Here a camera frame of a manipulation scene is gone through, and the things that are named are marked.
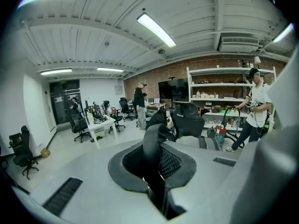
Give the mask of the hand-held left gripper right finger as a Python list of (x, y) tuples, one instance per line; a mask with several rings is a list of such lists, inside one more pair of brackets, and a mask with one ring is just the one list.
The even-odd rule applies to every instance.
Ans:
[(239, 153), (229, 153), (189, 147), (165, 141), (161, 147), (169, 149), (182, 161), (181, 168), (173, 174), (179, 182), (188, 182), (170, 189), (174, 203), (186, 211), (199, 207), (204, 212), (231, 212), (239, 191), (230, 190), (232, 171)]

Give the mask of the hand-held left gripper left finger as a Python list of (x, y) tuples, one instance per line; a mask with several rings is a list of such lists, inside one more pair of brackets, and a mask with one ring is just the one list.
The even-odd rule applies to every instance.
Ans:
[(30, 196), (43, 205), (69, 177), (82, 184), (61, 213), (74, 224), (161, 224), (163, 215), (145, 193), (126, 191), (108, 172), (109, 160), (138, 141), (129, 141), (83, 154), (35, 188)]

